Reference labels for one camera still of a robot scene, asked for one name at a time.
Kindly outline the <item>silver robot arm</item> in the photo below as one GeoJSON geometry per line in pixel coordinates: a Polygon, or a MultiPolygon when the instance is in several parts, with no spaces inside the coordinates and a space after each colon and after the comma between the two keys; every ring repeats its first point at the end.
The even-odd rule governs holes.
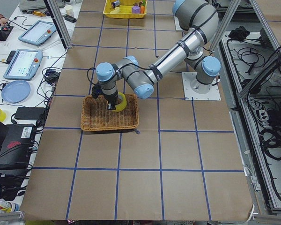
{"type": "Polygon", "coordinates": [[[218,75],[221,64],[213,56],[203,54],[203,46],[213,37],[218,26],[218,13],[214,6],[204,0],[177,0],[172,12],[186,34],[160,59],[141,68],[134,56],[127,56],[110,64],[102,62],[96,67],[96,76],[102,95],[108,102],[108,110],[115,110],[118,101],[116,82],[125,79],[137,97],[151,96],[154,85],[182,61],[197,71],[197,93],[207,93],[218,75]]]}

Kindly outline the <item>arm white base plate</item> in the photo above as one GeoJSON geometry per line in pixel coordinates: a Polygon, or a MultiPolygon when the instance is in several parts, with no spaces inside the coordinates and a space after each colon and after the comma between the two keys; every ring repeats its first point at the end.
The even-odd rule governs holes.
{"type": "Polygon", "coordinates": [[[185,100],[221,101],[216,79],[208,85],[197,81],[197,72],[182,72],[185,100]]]}
{"type": "Polygon", "coordinates": [[[184,29],[182,29],[180,27],[179,19],[176,16],[174,17],[174,22],[175,22],[175,29],[176,29],[176,31],[184,31],[184,29]]]}

